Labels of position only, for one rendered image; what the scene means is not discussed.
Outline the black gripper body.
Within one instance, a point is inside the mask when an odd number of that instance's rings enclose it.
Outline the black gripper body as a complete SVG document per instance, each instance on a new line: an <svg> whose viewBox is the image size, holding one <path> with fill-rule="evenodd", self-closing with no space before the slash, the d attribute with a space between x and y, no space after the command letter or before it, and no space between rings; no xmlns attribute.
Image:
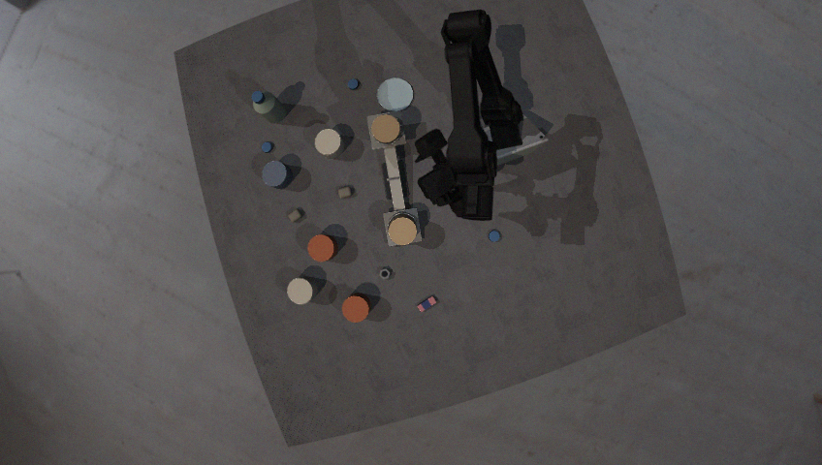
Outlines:
<svg viewBox="0 0 822 465"><path fill-rule="evenodd" d="M440 132L440 130L434 129L423 137L415 141L415 146L417 147L418 151L420 152L421 156L427 158L429 156L432 157L435 164L445 163L446 158L442 153L440 148L443 148L447 145L447 142ZM452 209L455 211L457 217L462 217L462 205L463 205L463 186L458 185L455 188L458 196L452 202Z"/></svg>

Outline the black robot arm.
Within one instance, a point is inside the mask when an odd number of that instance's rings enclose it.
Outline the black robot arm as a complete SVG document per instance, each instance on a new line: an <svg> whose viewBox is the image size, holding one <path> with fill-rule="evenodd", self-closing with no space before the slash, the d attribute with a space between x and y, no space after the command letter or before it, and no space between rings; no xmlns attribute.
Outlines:
<svg viewBox="0 0 822 465"><path fill-rule="evenodd" d="M448 137L447 164L436 164L418 179L425 197L438 206L450 203L451 190L463 186L462 218L478 221L492 220L496 150L522 145L521 106L502 87L490 54L490 34L485 10L451 13L445 19L441 36L450 67L454 130ZM480 112L485 125L490 124L492 141L480 126L477 80L483 94Z"/></svg>

